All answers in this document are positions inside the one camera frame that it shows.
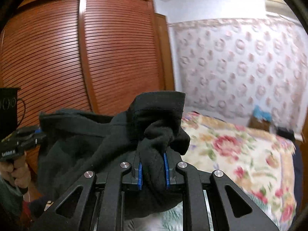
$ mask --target silver screw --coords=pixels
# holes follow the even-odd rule
[[[86,178],[91,178],[94,175],[94,173],[92,171],[87,171],[84,173],[84,177]]]
[[[181,168],[187,167],[187,163],[184,162],[184,161],[180,161],[177,165],[178,165],[179,167],[181,167]]]
[[[120,164],[120,167],[121,167],[121,168],[127,168],[127,167],[129,167],[129,162],[127,162],[127,161],[122,162],[122,163]]]
[[[214,175],[216,175],[217,177],[222,177],[224,175],[224,172],[221,170],[215,170]]]

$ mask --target patterned curtain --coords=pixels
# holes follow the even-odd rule
[[[174,28],[186,106],[227,119],[247,118],[255,105],[301,132],[307,56],[297,25],[283,18],[211,19]]]

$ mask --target bed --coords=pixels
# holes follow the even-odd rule
[[[184,161],[206,172],[221,169],[281,231],[288,230],[302,198],[299,148],[280,136],[195,112],[184,114],[181,125],[191,138]],[[126,221],[124,230],[183,230],[182,209],[180,203],[167,212]]]

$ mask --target person's arm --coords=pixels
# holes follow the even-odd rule
[[[26,156],[14,164],[0,162],[0,204],[9,213],[19,217],[22,212],[23,195],[31,181]]]

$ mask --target finger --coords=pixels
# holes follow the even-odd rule
[[[22,178],[15,179],[15,185],[20,188],[26,188],[29,186],[31,181],[31,173],[30,171],[26,172]]]
[[[23,167],[25,163],[26,163],[26,156],[23,155],[22,157],[19,157],[17,160],[14,161],[14,168]]]
[[[14,170],[13,164],[8,162],[0,162],[0,171],[12,172]]]
[[[28,171],[28,165],[25,163],[23,167],[15,169],[11,174],[14,178],[22,178]]]
[[[14,178],[12,177],[11,173],[8,173],[6,171],[1,171],[0,174],[4,180],[8,181],[12,186],[15,186]]]

